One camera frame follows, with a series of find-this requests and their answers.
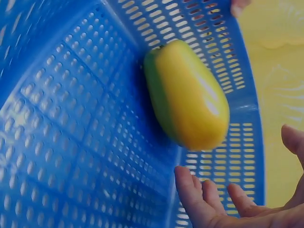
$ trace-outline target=blue plastic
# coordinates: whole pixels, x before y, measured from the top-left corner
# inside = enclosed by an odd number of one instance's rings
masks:
[[[0,227],[185,228],[173,168],[264,203],[261,121],[229,0],[1,0]],[[141,67],[183,39],[231,108],[214,151],[171,142],[153,115]]]

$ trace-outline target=yellow surface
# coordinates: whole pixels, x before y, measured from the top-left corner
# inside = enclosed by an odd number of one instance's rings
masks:
[[[284,205],[303,173],[280,128],[304,129],[304,1],[253,0],[239,19],[254,71],[266,150],[266,204]]]

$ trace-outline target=yellow papaya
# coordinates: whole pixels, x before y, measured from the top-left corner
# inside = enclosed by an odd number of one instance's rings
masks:
[[[191,151],[223,142],[229,126],[226,96],[187,43],[176,40],[149,52],[144,72],[156,118],[170,138]]]

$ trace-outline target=human hand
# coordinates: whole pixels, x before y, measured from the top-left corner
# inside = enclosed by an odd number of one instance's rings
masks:
[[[284,145],[304,168],[304,132],[289,126],[282,127]],[[281,208],[257,206],[240,186],[230,184],[229,195],[241,218],[228,216],[220,202],[217,186],[207,180],[201,184],[187,168],[175,169],[176,187],[180,200],[194,228],[303,228],[304,175],[293,197]]]
[[[236,18],[241,15],[244,8],[251,4],[251,0],[232,0],[231,13]]]

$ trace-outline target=finger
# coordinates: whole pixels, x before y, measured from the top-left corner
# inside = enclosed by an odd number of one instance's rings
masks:
[[[243,12],[244,8],[251,4],[251,0],[232,0],[231,13],[238,18]]]
[[[230,184],[228,193],[241,217],[250,218],[269,210],[269,208],[257,206],[237,184]]]
[[[226,211],[219,198],[219,192],[216,184],[213,181],[206,180],[203,186],[203,199],[220,215],[226,215]]]
[[[194,187],[192,175],[187,168],[175,168],[176,188],[194,227],[207,226],[215,217],[215,210],[208,205]]]
[[[192,181],[193,181],[193,185],[194,185],[195,189],[199,192],[200,195],[202,195],[203,192],[201,189],[200,180],[196,176],[192,175]]]
[[[304,175],[301,177],[294,195],[292,198],[285,204],[284,209],[294,208],[304,203]]]
[[[284,125],[281,130],[281,135],[285,147],[298,156],[304,168],[304,132]]]

